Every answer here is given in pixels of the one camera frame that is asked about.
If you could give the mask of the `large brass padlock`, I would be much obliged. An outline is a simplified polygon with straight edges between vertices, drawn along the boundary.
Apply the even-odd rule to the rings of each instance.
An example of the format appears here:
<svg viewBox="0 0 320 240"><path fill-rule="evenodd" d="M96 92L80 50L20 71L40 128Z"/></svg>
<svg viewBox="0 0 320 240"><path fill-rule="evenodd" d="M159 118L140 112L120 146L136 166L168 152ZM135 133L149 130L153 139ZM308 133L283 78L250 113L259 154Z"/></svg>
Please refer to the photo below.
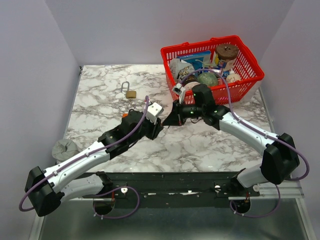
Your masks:
<svg viewBox="0 0 320 240"><path fill-rule="evenodd" d="M123 92L126 86L125 97L126 99L135 99L137 97L137 92L135 90L130 90L130 83L128 81L124 81L121 84L120 91Z"/></svg>

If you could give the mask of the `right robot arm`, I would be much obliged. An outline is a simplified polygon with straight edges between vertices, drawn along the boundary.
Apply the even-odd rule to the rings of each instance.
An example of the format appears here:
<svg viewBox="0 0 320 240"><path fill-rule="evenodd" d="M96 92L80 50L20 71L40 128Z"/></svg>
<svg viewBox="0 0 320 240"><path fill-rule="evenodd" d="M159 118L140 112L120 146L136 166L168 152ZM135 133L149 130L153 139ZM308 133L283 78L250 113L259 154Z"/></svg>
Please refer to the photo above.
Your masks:
<svg viewBox="0 0 320 240"><path fill-rule="evenodd" d="M194 104L175 100L163 126L182 126L187 119L201 118L208 126L248 144L262 157L261 164L236 174L235 180L230 183L230 191L234 195L241 196L256 184L270 182L279 185L299 166L300 161L290 135L277 135L240 119L228 107L216 104L211 90L205 84L194 86L192 93Z"/></svg>

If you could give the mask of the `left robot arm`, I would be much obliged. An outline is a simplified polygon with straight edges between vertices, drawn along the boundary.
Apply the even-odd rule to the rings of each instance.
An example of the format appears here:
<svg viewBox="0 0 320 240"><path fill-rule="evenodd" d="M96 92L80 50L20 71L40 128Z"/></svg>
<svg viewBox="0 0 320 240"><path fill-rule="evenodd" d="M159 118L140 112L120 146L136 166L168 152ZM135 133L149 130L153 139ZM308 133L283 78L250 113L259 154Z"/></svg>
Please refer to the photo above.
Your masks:
<svg viewBox="0 0 320 240"><path fill-rule="evenodd" d="M62 202L87 195L107 197L111 185L100 173L82 178L82 174L128 151L142 138L154 140L162 131L163 108L151 104L143 112L131 110L120 125L104 132L97 141L64 162L42 170L32 168L25 184L23 199L29 199L39 217L54 212Z"/></svg>

